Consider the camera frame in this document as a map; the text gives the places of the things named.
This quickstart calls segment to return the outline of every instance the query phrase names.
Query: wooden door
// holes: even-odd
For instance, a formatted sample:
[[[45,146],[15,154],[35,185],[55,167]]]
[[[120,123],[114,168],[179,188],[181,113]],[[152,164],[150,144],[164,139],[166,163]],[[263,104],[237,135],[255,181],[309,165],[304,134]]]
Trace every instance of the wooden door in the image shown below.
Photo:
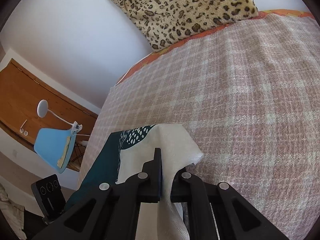
[[[0,71],[0,121],[17,135],[34,145],[38,131],[41,128],[55,128],[68,130],[71,126],[55,117],[50,112],[44,118],[37,115],[37,106],[41,99],[48,101],[49,109],[66,121],[83,125],[81,134],[90,135],[94,127],[96,116],[88,114],[90,111],[79,109],[65,98],[56,95],[52,88],[40,84],[12,62]],[[27,120],[23,129],[28,135],[20,133],[20,127]],[[87,136],[77,136],[76,141],[88,140]]]

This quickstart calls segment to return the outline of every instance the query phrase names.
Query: plaid blanket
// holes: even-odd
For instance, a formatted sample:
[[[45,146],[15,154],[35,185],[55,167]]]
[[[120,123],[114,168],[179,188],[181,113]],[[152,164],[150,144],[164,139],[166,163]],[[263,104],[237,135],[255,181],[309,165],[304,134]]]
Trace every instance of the plaid blanket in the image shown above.
[[[302,239],[320,214],[319,63],[309,17],[270,14],[190,40],[110,90],[79,182],[110,133],[181,123],[204,153],[190,172],[230,183]]]

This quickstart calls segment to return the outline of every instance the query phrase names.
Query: lamp head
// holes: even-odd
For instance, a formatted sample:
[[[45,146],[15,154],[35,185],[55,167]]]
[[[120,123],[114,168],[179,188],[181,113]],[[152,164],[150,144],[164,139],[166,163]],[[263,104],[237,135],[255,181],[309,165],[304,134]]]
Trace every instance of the lamp head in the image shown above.
[[[41,118],[44,118],[45,115],[47,114],[47,112],[48,112],[48,101],[42,99],[39,102],[38,108],[37,108],[38,116],[41,117]]]

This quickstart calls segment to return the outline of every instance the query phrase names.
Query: leopard print pillow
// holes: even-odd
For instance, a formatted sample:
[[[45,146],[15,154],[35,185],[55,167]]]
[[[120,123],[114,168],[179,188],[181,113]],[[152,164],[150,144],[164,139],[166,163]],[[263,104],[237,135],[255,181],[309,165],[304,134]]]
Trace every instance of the leopard print pillow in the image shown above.
[[[258,15],[253,0],[112,1],[139,28],[154,51],[213,27]]]

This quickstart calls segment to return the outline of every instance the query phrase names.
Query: black pants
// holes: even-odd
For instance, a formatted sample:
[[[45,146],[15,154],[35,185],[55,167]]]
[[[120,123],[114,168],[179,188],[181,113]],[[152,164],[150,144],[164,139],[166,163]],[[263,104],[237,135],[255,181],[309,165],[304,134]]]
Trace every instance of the black pants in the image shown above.
[[[42,221],[42,217],[33,214],[27,210],[24,211],[23,232],[27,239],[32,239],[37,233],[44,229],[47,225]]]

